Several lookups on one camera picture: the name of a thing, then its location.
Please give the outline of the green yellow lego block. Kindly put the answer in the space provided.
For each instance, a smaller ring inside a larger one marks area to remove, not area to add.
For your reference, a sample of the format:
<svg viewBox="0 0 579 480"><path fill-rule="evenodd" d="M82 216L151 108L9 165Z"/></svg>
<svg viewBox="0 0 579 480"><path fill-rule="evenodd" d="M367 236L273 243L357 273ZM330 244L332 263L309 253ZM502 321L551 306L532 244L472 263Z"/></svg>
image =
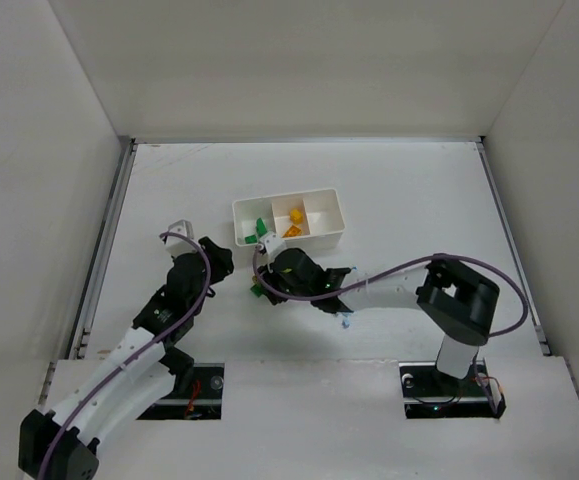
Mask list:
<svg viewBox="0 0 579 480"><path fill-rule="evenodd" d="M302 212L298 209L293 209L289 212L289 220L291 225L287 228L287 230L282 235L283 238L293 238L301 236L303 230L301 228L302 223L304 222L304 216Z"/></svg>

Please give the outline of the white three-compartment container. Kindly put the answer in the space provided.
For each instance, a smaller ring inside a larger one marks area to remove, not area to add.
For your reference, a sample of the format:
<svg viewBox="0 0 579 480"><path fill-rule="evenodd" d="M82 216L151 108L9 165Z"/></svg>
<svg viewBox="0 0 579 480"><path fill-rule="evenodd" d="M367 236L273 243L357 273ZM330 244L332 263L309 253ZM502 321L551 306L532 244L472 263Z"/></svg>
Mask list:
<svg viewBox="0 0 579 480"><path fill-rule="evenodd" d="M291 225L289 212L298 209L304 216L303 233L293 238L282 235ZM337 191L333 188L268 195L232 203L235 243L253 247L262 231L273 231L288 246L330 249L338 245L345 221Z"/></svg>

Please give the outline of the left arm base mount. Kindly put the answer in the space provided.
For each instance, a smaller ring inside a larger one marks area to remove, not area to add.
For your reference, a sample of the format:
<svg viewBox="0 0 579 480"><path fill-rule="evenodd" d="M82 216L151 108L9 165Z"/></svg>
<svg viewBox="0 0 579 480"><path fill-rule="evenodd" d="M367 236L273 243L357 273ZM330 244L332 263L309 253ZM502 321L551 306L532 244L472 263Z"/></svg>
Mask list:
<svg viewBox="0 0 579 480"><path fill-rule="evenodd" d="M224 392L223 363L196 364L188 380L176 379L174 390L159 399L138 419L144 421L220 420Z"/></svg>

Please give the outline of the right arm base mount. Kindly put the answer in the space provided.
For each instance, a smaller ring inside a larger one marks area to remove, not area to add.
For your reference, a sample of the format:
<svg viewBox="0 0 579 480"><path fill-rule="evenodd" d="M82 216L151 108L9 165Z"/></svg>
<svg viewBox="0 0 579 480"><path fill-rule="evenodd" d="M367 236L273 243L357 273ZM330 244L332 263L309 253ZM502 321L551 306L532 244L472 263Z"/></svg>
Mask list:
<svg viewBox="0 0 579 480"><path fill-rule="evenodd" d="M441 373L433 362L399 364L407 419L500 419L507 402L498 379L479 360L458 380Z"/></svg>

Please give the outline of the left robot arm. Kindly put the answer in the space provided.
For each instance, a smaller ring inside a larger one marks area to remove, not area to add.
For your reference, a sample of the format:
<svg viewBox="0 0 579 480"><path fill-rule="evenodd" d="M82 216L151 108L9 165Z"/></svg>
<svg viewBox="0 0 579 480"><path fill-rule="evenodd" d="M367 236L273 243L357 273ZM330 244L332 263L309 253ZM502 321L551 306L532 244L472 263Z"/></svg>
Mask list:
<svg viewBox="0 0 579 480"><path fill-rule="evenodd" d="M212 285L234 270L231 250L208 237L177 237L183 251L166 281L93 374L47 412L20 426L18 466L32 479L91 479L123 430L157 400L185 388L194 360L177 343L194 325Z"/></svg>

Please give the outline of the green yellow lego stack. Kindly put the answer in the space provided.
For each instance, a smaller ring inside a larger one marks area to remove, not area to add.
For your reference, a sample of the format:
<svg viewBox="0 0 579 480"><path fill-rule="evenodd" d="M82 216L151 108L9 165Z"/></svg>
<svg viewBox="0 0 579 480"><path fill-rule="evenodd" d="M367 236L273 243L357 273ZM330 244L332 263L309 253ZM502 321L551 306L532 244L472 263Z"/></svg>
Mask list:
<svg viewBox="0 0 579 480"><path fill-rule="evenodd" d="M264 278L263 275L253 276L252 277L252 285L250 287L250 291L257 297L267 297L269 294L268 289L263 285L262 279Z"/></svg>

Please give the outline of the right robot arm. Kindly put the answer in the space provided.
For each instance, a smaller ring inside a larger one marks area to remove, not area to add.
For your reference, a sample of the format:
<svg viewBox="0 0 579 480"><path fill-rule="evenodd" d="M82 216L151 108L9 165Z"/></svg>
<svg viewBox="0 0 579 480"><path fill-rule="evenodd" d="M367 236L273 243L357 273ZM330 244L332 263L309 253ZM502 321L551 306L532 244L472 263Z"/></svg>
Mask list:
<svg viewBox="0 0 579 480"><path fill-rule="evenodd" d="M256 280L272 304L303 301L333 315L361 310L416 310L444 337L435 361L440 373L465 379L490 337L499 286L463 262L435 256L393 273L362 275L354 268L318 265L299 248L278 253L255 268Z"/></svg>

